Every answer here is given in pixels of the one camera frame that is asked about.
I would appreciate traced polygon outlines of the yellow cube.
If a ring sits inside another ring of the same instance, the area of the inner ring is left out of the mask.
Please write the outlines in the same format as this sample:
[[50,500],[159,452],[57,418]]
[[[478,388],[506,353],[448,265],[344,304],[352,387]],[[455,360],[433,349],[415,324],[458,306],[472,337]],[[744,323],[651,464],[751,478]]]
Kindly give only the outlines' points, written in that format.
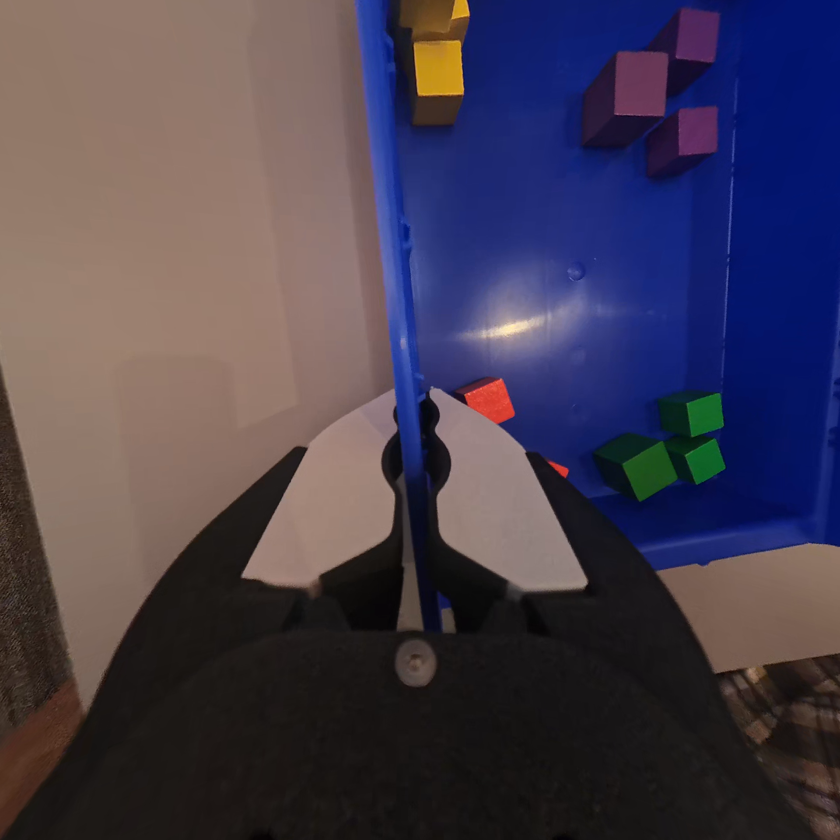
[[465,96],[461,41],[416,41],[412,56],[412,125],[424,128],[455,124]]
[[394,23],[412,41],[457,40],[463,43],[469,26],[467,1],[394,1]]

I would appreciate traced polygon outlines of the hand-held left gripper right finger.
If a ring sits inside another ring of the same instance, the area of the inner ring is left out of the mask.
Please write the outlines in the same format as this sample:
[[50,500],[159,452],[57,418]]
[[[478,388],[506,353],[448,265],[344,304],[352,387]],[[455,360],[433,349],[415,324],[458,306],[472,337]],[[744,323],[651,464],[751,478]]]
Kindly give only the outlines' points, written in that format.
[[443,541],[515,592],[582,592],[587,578],[525,449],[444,391],[432,388],[429,397],[449,456],[436,499]]

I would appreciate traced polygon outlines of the blue plastic bin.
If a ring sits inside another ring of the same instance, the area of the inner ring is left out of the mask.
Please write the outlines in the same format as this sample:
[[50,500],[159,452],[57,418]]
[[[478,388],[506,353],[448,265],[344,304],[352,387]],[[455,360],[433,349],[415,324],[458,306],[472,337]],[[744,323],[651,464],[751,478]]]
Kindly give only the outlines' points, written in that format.
[[[469,2],[465,99],[414,128],[392,2],[356,2],[400,405],[500,377],[502,428],[657,570],[838,545],[838,2]],[[649,178],[646,138],[581,144],[585,90],[680,7],[720,14],[718,150]],[[594,451],[663,441],[657,400],[719,392],[726,468],[644,501]]]

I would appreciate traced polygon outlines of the person's plaid shirt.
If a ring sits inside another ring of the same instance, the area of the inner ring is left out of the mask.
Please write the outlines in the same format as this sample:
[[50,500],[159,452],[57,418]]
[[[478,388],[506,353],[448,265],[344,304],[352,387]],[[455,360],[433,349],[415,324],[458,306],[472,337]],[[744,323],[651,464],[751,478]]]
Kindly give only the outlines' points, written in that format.
[[839,655],[733,670],[721,693],[756,757],[819,838],[839,838]]

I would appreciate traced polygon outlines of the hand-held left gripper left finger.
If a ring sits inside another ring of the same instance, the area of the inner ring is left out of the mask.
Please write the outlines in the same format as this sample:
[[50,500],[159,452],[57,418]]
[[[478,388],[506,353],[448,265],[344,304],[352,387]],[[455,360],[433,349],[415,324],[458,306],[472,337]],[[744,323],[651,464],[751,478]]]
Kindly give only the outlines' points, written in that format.
[[342,416],[307,447],[241,576],[304,591],[378,548],[403,525],[396,395]]

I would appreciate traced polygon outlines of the purple cube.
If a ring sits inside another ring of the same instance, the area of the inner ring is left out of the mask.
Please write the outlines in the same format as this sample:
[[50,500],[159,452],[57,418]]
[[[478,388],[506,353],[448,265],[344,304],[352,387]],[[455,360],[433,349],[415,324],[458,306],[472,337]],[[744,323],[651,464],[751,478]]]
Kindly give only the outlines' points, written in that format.
[[718,152],[718,107],[681,108],[646,138],[651,179],[682,175]]
[[682,7],[647,45],[647,51],[668,56],[668,98],[684,92],[715,63],[720,17],[717,12]]
[[665,116],[669,56],[620,50],[585,90],[581,144],[624,148]]

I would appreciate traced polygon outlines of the large green cube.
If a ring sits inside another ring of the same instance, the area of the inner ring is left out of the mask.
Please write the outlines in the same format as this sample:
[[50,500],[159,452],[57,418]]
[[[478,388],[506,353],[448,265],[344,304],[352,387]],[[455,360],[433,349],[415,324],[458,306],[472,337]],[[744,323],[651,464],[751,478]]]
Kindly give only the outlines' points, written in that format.
[[652,497],[678,479],[665,442],[655,437],[622,434],[592,456],[604,484],[636,501]]

